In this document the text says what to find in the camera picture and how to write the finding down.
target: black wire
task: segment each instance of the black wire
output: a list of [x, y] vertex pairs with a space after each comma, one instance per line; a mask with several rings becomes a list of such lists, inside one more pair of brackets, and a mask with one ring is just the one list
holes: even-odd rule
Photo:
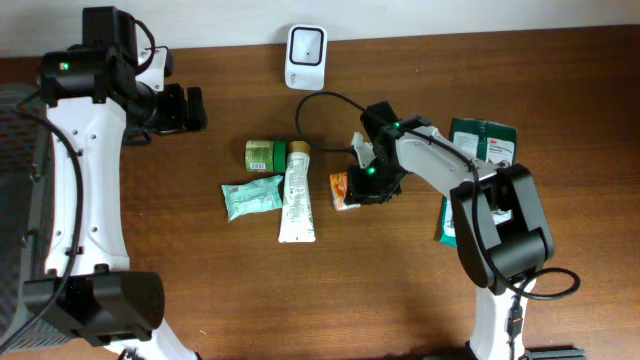
[[304, 103], [307, 102], [307, 100], [311, 99], [312, 97], [315, 96], [320, 96], [320, 95], [329, 95], [329, 96], [335, 96], [337, 98], [340, 98], [346, 102], [348, 102], [349, 104], [353, 105], [354, 107], [358, 108], [360, 111], [362, 112], [366, 112], [367, 109], [363, 108], [362, 106], [358, 105], [357, 103], [355, 103], [354, 101], [352, 101], [351, 99], [347, 98], [344, 95], [332, 92], [332, 91], [319, 91], [319, 92], [315, 92], [313, 94], [307, 95], [305, 96], [302, 100], [300, 100], [300, 103], [298, 104], [298, 108], [296, 109], [296, 129], [298, 129], [298, 134], [300, 134], [300, 137], [302, 138], [302, 140], [304, 140], [307, 144], [309, 144], [309, 146], [311, 146], [312, 148], [319, 150], [319, 151], [324, 151], [324, 152], [344, 152], [344, 153], [353, 153], [353, 147], [348, 147], [348, 148], [342, 148], [342, 149], [332, 149], [332, 148], [327, 148], [321, 145], [317, 145], [314, 144], [303, 132], [302, 129], [300, 128], [300, 111], [302, 110], [302, 106], [304, 105]]
[[151, 63], [153, 62], [153, 57], [156, 54], [156, 39], [153, 37], [153, 34], [151, 33], [151, 31], [149, 31], [149, 28], [147, 27], [147, 25], [145, 25], [142, 21], [134, 20], [133, 22], [138, 26], [140, 26], [142, 31], [144, 31], [144, 33], [149, 38], [149, 42], [151, 43], [151, 55], [149, 55], [149, 58], [147, 59], [147, 61], [142, 63], [142, 65], [138, 66], [138, 68], [136, 69], [136, 75], [140, 75], [143, 72], [147, 71], [147, 69], [149, 68], [149, 66], [151, 66]]
[[[35, 96], [29, 96], [30, 100], [35, 99]], [[73, 265], [76, 261], [76, 255], [78, 253], [78, 244], [80, 243], [80, 227], [82, 225], [82, 203], [83, 203], [83, 186], [82, 186], [82, 172], [80, 171], [80, 162], [78, 160], [78, 154], [73, 149], [73, 146], [67, 139], [67, 137], [58, 129], [55, 125], [53, 125], [50, 121], [39, 118], [37, 116], [31, 115], [26, 112], [19, 111], [19, 108], [12, 109], [17, 115], [25, 117], [31, 121], [35, 121], [40, 124], [45, 129], [52, 132], [54, 135], [58, 137], [58, 139], [62, 142], [64, 147], [67, 149], [69, 153], [69, 157], [71, 158], [71, 163], [73, 164], [73, 171], [75, 173], [76, 178], [76, 215], [75, 222], [73, 225], [73, 234], [71, 240], [71, 249], [68, 252], [69, 259], [67, 260], [67, 266], [65, 267], [64, 274], [62, 275], [62, 279], [56, 288], [56, 291], [51, 295], [47, 303], [40, 308], [26, 323], [24, 323], [16, 332], [14, 332], [7, 340], [5, 340], [2, 345], [0, 345], [0, 356], [4, 354], [14, 342], [16, 342], [22, 335], [24, 335], [38, 320], [40, 320], [44, 314], [47, 313], [51, 309], [51, 307], [55, 304], [55, 302], [62, 295], [67, 282], [69, 281], [69, 277], [71, 276], [71, 271], [73, 270]]]
[[[310, 95], [307, 95], [306, 97], [304, 97], [300, 101], [300, 103], [298, 104], [298, 109], [296, 111], [296, 127], [298, 129], [298, 133], [300, 133], [300, 136], [303, 138], [303, 140], [305, 140], [312, 147], [318, 147], [318, 146], [310, 143], [308, 141], [307, 137], [304, 136], [304, 134], [302, 134], [302, 132], [300, 131], [300, 124], [299, 124], [298, 116], [300, 114], [300, 110], [302, 108], [302, 105], [309, 98], [314, 97], [314, 96], [319, 96], [319, 95], [331, 95], [331, 96], [335, 96], [337, 98], [340, 98], [340, 99], [348, 102], [349, 104], [353, 105], [354, 107], [358, 108], [360, 111], [366, 113], [369, 117], [371, 117], [375, 121], [379, 122], [381, 125], [383, 125], [383, 126], [389, 125], [388, 121], [384, 120], [383, 118], [381, 118], [377, 114], [367, 110], [366, 108], [364, 108], [363, 106], [357, 104], [353, 100], [345, 97], [344, 95], [341, 95], [341, 94], [338, 94], [338, 93], [334, 93], [334, 92], [330, 92], [330, 91], [316, 92], [316, 93], [313, 93], [313, 94], [310, 94]], [[530, 293], [530, 292], [525, 291], [524, 287], [522, 287], [522, 289], [519, 289], [515, 285], [513, 285], [509, 281], [509, 279], [507, 279], [507, 277], [504, 276], [504, 274], [502, 274], [502, 272], [498, 269], [498, 267], [496, 266], [495, 262], [493, 261], [493, 258], [489, 255], [489, 252], [487, 251], [487, 249], [484, 246], [484, 243], [482, 241], [482, 235], [480, 233], [480, 226], [479, 226], [479, 222], [478, 222], [478, 196], [479, 196], [480, 193], [482, 193], [482, 189], [480, 188], [480, 176], [478, 174], [478, 169], [476, 168], [475, 164], [473, 164], [473, 158], [468, 158], [466, 155], [462, 154], [461, 152], [459, 152], [455, 148], [449, 146], [448, 144], [445, 144], [445, 143], [439, 141], [438, 139], [434, 138], [431, 135], [425, 135], [425, 134], [419, 133], [417, 131], [414, 131], [412, 129], [408, 129], [408, 128], [402, 126], [402, 124], [398, 124], [396, 129], [398, 129], [399, 131], [402, 131], [402, 132], [417, 136], [419, 138], [425, 139], [425, 140], [427, 140], [429, 142], [429, 144], [435, 144], [435, 145], [437, 145], [437, 146], [449, 151], [455, 157], [460, 159], [469, 168], [469, 171], [473, 175], [473, 189], [472, 189], [472, 193], [471, 193], [471, 197], [472, 197], [471, 217], [472, 217], [472, 221], [473, 221], [473, 232], [476, 235], [478, 248], [480, 249], [480, 253], [482, 254], [482, 257], [484, 258], [484, 261], [487, 263], [487, 265], [489, 266], [491, 271], [494, 273], [495, 277], [498, 279], [499, 282], [503, 283], [504, 286], [506, 286], [509, 290], [513, 291], [516, 296], [525, 297], [525, 298], [533, 299], [533, 300], [557, 300], [557, 299], [561, 299], [561, 298], [567, 297], [567, 296], [575, 293], [576, 291], [578, 291], [578, 289], [580, 288], [580, 282], [581, 282], [580, 281], [580, 277], [575, 272], [573, 272], [571, 270], [563, 269], [563, 268], [542, 269], [540, 271], [536, 271], [533, 274], [529, 275], [528, 279], [525, 280], [525, 282], [526, 281], [531, 281], [533, 279], [539, 278], [542, 275], [549, 274], [549, 273], [567, 274], [571, 278], [573, 278], [573, 284], [569, 288], [567, 288], [566, 290], [560, 291], [558, 293], [554, 293], [554, 294]]]

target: orange package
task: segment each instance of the orange package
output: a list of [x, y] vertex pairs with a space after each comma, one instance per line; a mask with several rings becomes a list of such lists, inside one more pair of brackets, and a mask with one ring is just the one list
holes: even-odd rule
[[333, 197], [333, 207], [338, 211], [345, 211], [359, 208], [360, 204], [347, 205], [344, 199], [347, 196], [348, 182], [347, 173], [341, 172], [329, 176], [329, 184], [331, 185], [331, 195]]

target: label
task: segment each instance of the label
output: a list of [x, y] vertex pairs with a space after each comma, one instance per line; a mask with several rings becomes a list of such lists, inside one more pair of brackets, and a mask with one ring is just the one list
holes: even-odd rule
[[487, 162], [491, 164], [499, 164], [506, 162], [506, 166], [513, 164], [513, 153], [515, 144], [511, 141], [487, 138]]
[[244, 162], [247, 171], [272, 172], [273, 171], [273, 141], [250, 140], [247, 141], [244, 152]]
[[478, 156], [478, 142], [480, 137], [476, 134], [457, 132], [453, 134], [453, 144], [467, 152], [469, 155]]
[[266, 170], [267, 169], [267, 164], [265, 164], [265, 163], [250, 163], [249, 164], [249, 168], [251, 168], [251, 170]]
[[[453, 134], [453, 143], [470, 155], [477, 156], [479, 136], [465, 132], [456, 132]], [[487, 138], [487, 158], [481, 159], [492, 164], [506, 162], [507, 166], [513, 164], [513, 155], [515, 153], [515, 144], [511, 141]], [[455, 227], [453, 225], [453, 209], [451, 202], [446, 201], [447, 206], [444, 209], [444, 234], [450, 237], [456, 236]], [[498, 225], [511, 219], [511, 210], [501, 211], [495, 210], [491, 213], [493, 223]]]

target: green cap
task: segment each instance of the green cap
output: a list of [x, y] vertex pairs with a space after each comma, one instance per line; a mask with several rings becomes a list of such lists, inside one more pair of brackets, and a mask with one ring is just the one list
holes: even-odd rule
[[273, 144], [273, 171], [283, 173], [287, 169], [287, 142], [276, 141]]

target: green snack bag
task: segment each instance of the green snack bag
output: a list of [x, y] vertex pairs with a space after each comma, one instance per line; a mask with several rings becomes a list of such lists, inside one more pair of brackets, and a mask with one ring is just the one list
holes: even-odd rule
[[278, 185], [282, 179], [282, 175], [276, 175], [246, 185], [222, 185], [229, 222], [241, 215], [281, 209]]

